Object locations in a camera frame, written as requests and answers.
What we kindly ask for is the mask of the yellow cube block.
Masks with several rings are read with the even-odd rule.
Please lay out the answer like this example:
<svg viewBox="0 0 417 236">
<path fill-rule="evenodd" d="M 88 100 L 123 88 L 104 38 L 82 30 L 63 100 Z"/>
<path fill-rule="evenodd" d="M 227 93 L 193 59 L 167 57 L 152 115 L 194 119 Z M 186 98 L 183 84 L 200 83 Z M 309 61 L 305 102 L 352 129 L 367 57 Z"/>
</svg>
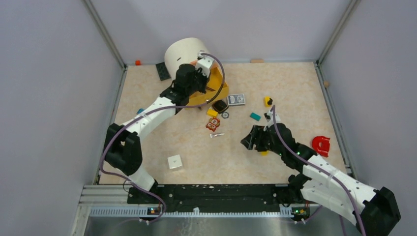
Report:
<svg viewBox="0 0 417 236">
<path fill-rule="evenodd" d="M 208 109 L 207 110 L 207 115 L 210 116 L 211 118 L 216 118 L 218 115 L 218 112 L 213 110 L 213 109 Z"/>
</svg>

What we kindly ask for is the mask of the black lego plate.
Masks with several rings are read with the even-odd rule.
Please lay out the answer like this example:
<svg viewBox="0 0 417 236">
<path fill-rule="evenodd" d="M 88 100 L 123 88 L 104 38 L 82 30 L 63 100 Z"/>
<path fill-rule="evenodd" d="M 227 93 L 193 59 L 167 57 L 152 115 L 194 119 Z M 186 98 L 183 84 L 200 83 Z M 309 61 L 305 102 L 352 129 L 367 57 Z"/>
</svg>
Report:
<svg viewBox="0 0 417 236">
<path fill-rule="evenodd" d="M 165 81 L 171 78 L 165 62 L 157 63 L 155 66 L 160 81 Z"/>
</svg>

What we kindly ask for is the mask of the red plastic horseshoe toy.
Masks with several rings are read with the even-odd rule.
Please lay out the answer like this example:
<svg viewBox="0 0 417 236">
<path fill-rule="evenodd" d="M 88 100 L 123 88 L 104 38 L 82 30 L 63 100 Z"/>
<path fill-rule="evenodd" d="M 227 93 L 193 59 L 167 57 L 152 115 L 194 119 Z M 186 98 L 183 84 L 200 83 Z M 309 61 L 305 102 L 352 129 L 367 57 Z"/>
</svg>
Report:
<svg viewBox="0 0 417 236">
<path fill-rule="evenodd" d="M 316 136 L 311 141 L 311 147 L 322 157 L 329 157 L 330 138 Z"/>
</svg>

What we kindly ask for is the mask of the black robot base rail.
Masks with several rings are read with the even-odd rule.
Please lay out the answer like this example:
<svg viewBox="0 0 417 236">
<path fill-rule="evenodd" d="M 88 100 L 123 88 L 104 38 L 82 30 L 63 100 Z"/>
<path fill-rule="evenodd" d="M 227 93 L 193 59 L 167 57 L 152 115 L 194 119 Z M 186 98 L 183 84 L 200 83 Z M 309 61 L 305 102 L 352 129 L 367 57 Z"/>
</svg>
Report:
<svg viewBox="0 0 417 236">
<path fill-rule="evenodd" d="M 291 213 L 312 205 L 287 184 L 165 184 L 149 194 L 129 188 L 128 204 L 166 204 L 166 212 L 261 213 L 292 207 Z"/>
</svg>

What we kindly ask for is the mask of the teal block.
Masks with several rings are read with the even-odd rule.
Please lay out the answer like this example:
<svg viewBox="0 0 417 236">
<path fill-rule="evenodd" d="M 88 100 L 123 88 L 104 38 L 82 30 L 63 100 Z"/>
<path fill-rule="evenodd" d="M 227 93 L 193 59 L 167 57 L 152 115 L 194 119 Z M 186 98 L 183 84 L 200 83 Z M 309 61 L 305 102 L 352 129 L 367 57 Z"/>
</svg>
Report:
<svg viewBox="0 0 417 236">
<path fill-rule="evenodd" d="M 251 117 L 252 119 L 256 120 L 256 121 L 260 121 L 260 119 L 261 119 L 261 116 L 260 116 L 260 115 L 258 115 L 258 114 L 256 114 L 256 113 L 251 113 L 251 114 L 250 114 L 250 117 Z"/>
</svg>

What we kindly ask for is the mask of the white round drawer organizer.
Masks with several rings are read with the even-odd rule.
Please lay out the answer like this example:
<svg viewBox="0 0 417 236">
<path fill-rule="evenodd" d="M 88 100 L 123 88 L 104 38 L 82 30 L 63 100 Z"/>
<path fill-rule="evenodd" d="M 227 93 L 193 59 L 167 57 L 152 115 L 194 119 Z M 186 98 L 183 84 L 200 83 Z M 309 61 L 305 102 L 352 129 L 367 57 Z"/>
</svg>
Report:
<svg viewBox="0 0 417 236">
<path fill-rule="evenodd" d="M 171 99 L 175 105 L 204 106 L 225 99 L 229 95 L 224 67 L 219 59 L 208 51 L 200 39 L 190 37 L 175 42 L 165 52 L 164 62 L 170 73 L 172 83 L 161 95 Z M 206 93 L 196 92 L 191 96 L 185 96 L 173 90 L 172 84 L 176 77 L 176 71 L 181 64 L 185 63 L 194 65 L 196 69 L 201 68 L 203 75 L 208 77 Z"/>
</svg>

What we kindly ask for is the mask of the blue playing card box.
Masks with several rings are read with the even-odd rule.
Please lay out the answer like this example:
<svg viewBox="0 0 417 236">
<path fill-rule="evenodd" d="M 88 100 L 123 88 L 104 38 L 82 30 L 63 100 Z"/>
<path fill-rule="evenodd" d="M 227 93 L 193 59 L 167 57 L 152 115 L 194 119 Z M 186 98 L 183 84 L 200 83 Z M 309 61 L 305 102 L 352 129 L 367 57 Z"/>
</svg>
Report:
<svg viewBox="0 0 417 236">
<path fill-rule="evenodd" d="M 246 104 L 244 94 L 230 94 L 227 96 L 228 106 L 243 106 Z"/>
</svg>

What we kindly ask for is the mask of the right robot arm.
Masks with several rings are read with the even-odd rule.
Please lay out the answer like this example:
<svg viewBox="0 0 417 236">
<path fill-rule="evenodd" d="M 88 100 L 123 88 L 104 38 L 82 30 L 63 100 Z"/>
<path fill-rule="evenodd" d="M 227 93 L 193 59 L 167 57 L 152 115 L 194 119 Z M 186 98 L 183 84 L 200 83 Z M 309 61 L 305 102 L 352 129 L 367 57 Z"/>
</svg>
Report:
<svg viewBox="0 0 417 236">
<path fill-rule="evenodd" d="M 394 193 L 368 186 L 328 163 L 314 149 L 297 142 L 278 116 L 268 111 L 265 126 L 253 125 L 241 140 L 248 150 L 277 154 L 299 172 L 289 177 L 288 195 L 295 203 L 317 203 L 356 226 L 367 236 L 387 236 L 401 219 Z"/>
</svg>

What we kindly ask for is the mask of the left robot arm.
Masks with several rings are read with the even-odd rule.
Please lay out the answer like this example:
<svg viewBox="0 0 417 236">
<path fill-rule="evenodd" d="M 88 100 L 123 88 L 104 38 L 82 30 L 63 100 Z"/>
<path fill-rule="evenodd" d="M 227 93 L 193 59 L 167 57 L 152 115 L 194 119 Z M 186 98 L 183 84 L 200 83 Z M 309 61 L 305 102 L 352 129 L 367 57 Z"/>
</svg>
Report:
<svg viewBox="0 0 417 236">
<path fill-rule="evenodd" d="M 142 166 L 142 141 L 157 126 L 186 108 L 191 95 L 204 93 L 210 74 L 210 66 L 180 65 L 170 86 L 148 108 L 125 124 L 113 123 L 108 127 L 100 162 L 107 162 L 122 172 L 121 177 L 140 187 L 139 197 L 145 203 L 154 202 L 158 191 L 153 187 L 155 179 Z"/>
</svg>

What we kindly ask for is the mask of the silver small tube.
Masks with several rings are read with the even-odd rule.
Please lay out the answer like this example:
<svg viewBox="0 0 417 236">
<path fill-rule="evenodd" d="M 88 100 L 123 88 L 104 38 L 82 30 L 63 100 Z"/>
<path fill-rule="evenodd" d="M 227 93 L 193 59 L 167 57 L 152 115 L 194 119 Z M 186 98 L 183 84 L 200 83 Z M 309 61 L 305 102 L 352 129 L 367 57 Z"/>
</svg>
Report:
<svg viewBox="0 0 417 236">
<path fill-rule="evenodd" d="M 213 134 L 210 134 L 209 136 L 211 138 L 214 138 L 214 137 L 219 137 L 219 136 L 222 136 L 222 135 L 225 135 L 225 134 L 224 133 L 213 133 Z"/>
</svg>

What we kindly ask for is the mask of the white cosmetic box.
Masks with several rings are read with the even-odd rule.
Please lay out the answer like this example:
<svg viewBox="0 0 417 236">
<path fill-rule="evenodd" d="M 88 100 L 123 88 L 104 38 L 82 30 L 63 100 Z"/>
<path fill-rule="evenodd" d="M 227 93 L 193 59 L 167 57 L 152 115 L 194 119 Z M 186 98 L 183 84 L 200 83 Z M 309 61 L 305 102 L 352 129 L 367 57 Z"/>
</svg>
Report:
<svg viewBox="0 0 417 236">
<path fill-rule="evenodd" d="M 178 171 L 183 169 L 183 162 L 179 154 L 167 158 L 168 167 L 171 171 Z"/>
</svg>

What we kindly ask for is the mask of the wooden block on ledge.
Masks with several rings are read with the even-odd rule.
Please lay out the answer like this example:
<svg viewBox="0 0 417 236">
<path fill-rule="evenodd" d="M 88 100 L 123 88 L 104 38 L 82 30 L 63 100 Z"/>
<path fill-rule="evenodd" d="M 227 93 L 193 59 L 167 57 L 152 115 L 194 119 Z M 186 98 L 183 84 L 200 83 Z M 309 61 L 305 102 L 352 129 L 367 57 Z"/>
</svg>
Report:
<svg viewBox="0 0 417 236">
<path fill-rule="evenodd" d="M 250 60 L 251 63 L 264 63 L 263 59 L 251 59 Z"/>
</svg>

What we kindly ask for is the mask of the yellow block with black knob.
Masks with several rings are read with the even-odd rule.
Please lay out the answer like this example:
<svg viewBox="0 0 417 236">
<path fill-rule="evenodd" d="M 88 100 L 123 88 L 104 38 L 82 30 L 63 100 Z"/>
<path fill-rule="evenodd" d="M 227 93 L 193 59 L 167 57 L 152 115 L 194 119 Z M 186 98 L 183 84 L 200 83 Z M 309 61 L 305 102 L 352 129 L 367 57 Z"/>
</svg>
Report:
<svg viewBox="0 0 417 236">
<path fill-rule="evenodd" d="M 269 96 L 264 97 L 264 106 L 271 107 L 273 104 L 273 99 Z"/>
</svg>

